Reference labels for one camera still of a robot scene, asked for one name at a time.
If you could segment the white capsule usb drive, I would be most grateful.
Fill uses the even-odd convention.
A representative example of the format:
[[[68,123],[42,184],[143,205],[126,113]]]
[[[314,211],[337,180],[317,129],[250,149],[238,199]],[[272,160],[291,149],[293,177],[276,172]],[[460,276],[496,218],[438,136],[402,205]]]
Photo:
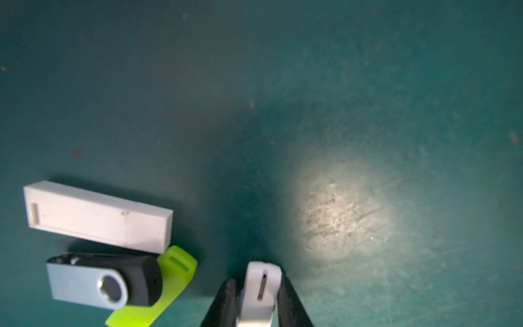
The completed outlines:
[[[237,326],[270,327],[282,280],[282,270],[274,264],[250,262],[237,316]]]

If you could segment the green usb drive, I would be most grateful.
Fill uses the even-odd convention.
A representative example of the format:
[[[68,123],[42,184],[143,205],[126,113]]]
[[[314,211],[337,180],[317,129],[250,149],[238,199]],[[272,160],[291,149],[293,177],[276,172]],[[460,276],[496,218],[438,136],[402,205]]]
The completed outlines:
[[[106,320],[110,327],[148,327],[178,298],[192,281],[197,260],[178,246],[171,246],[157,258],[162,272],[163,291],[152,307],[133,307],[114,311]]]

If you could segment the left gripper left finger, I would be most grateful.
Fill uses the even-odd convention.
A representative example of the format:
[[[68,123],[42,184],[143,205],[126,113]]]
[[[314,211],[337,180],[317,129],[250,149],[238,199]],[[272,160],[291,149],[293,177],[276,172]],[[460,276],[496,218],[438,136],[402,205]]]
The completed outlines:
[[[234,278],[226,279],[219,288],[200,327],[235,327],[238,317],[238,290]]]

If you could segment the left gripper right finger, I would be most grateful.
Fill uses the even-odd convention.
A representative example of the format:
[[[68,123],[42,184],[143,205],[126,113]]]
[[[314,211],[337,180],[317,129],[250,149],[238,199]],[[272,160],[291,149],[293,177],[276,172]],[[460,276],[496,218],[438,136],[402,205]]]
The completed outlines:
[[[277,297],[279,327],[313,327],[294,286],[283,276]]]

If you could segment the black swivel usb drive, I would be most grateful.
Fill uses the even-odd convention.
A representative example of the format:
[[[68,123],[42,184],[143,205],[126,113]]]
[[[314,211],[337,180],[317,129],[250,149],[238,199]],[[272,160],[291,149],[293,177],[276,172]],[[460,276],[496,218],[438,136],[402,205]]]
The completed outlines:
[[[152,307],[163,292],[154,256],[67,253],[48,259],[46,271],[56,301],[116,311]]]

